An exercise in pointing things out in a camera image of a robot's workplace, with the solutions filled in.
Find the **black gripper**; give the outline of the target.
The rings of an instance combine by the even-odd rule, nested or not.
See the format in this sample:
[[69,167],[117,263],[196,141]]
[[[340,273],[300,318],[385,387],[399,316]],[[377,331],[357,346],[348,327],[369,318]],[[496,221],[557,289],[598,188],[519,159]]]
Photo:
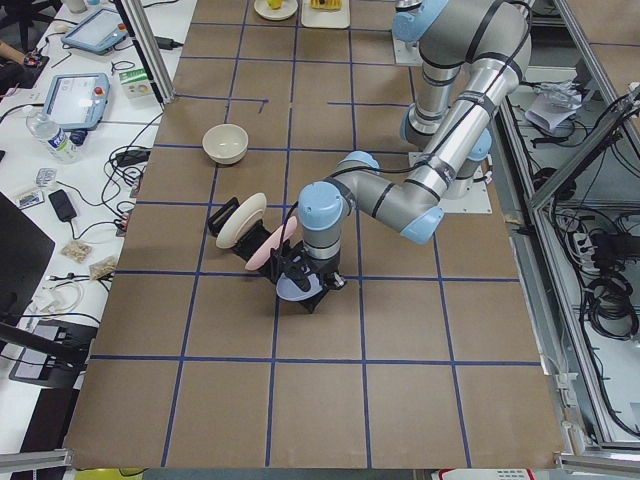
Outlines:
[[271,250],[271,277],[278,295],[317,295],[325,290],[340,290],[346,280],[337,270],[337,260],[316,260],[302,244],[288,244]]

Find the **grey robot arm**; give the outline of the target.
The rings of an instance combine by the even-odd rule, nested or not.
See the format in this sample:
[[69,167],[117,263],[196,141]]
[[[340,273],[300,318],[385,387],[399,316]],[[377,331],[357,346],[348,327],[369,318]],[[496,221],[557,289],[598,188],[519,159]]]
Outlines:
[[354,151],[301,190],[302,241],[274,256],[279,298],[306,300],[342,286],[341,225],[354,209],[417,244],[431,238],[444,216],[441,198],[473,172],[474,147],[528,67],[530,20],[528,1],[397,3],[392,34],[417,45],[422,59],[422,86],[401,135],[421,154],[400,184],[383,177],[370,154]]

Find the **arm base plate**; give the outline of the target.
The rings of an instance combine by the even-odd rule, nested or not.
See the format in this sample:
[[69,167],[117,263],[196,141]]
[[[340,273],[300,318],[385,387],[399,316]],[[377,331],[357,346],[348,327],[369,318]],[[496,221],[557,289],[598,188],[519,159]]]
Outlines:
[[445,213],[491,214],[487,185],[481,179],[480,165],[485,158],[474,153],[464,157],[449,184],[428,166],[413,170],[405,183],[430,193]]
[[395,63],[402,66],[418,66],[422,63],[419,40],[420,27],[400,26],[392,28]]

